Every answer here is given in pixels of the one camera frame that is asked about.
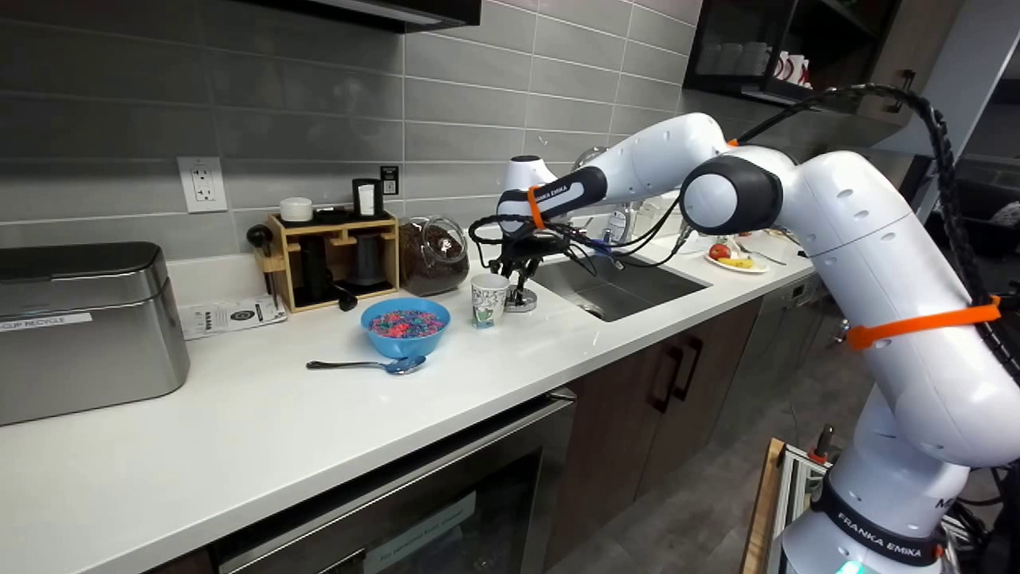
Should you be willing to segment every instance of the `robotic arm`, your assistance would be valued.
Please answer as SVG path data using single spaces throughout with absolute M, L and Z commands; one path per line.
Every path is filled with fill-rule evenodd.
M 910 208 L 867 159 L 825 154 L 792 165 L 773 150 L 727 147 L 708 116 L 653 126 L 563 179 L 521 159 L 498 218 L 504 244 L 541 244 L 555 218 L 673 190 L 699 232 L 782 226 L 795 235 L 850 326 L 971 308 Z M 938 525 L 970 465 L 1020 455 L 1020 389 L 974 326 L 879 336 L 859 354 L 876 387 L 822 497 L 784 533 L 784 554 L 799 574 L 846 564 L 935 574 Z

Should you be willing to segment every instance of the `white countertop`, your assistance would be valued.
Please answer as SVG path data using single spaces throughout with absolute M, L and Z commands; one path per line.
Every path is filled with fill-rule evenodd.
M 531 283 L 534 313 L 479 333 L 462 283 L 436 298 L 452 326 L 412 376 L 303 370 L 373 358 L 336 309 L 193 342 L 165 399 L 0 430 L 0 570 L 147 570 L 809 275 L 786 241 L 745 244 L 786 266 L 734 275 L 690 245 L 668 269 L 708 288 L 621 322 Z

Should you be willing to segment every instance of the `orange band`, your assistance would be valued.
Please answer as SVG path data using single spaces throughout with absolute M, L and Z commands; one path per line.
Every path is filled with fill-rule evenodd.
M 546 218 L 541 218 L 541 208 L 538 208 L 538 198 L 534 198 L 534 185 L 529 190 L 529 211 L 531 211 L 531 224 L 534 229 L 546 229 Z
M 846 333 L 846 346 L 854 350 L 864 350 L 864 349 L 876 346 L 879 339 L 897 339 L 897 336 L 929 333 L 929 328 L 946 328 L 946 326 L 998 322 L 998 320 L 999 320 L 998 298 L 992 298 L 988 308 L 965 308 L 956 313 L 914 317 L 914 320 L 886 322 L 886 326 L 873 326 L 873 328 L 856 326 Z

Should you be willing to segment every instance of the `blue bowl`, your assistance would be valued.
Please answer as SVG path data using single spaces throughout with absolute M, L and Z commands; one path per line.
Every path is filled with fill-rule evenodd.
M 377 317 L 385 317 L 385 313 L 429 313 L 429 317 L 439 320 L 439 328 L 432 336 L 422 336 L 422 339 L 390 339 L 390 336 L 373 333 Z M 449 309 L 432 304 L 432 301 L 419 301 L 419 298 L 379 301 L 379 304 L 373 304 L 369 309 L 359 313 L 364 336 L 369 339 L 369 346 L 382 358 L 391 358 L 391 361 L 427 358 L 429 350 L 436 350 L 446 326 L 449 326 Z

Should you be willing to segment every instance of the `sink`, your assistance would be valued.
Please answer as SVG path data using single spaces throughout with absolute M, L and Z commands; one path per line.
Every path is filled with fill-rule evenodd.
M 646 269 L 640 259 L 619 263 L 621 269 L 606 266 L 598 271 L 586 271 L 562 259 L 538 266 L 531 282 L 601 322 L 614 322 L 649 308 L 668 304 L 675 298 L 703 291 L 703 283 L 679 278 L 667 269 Z

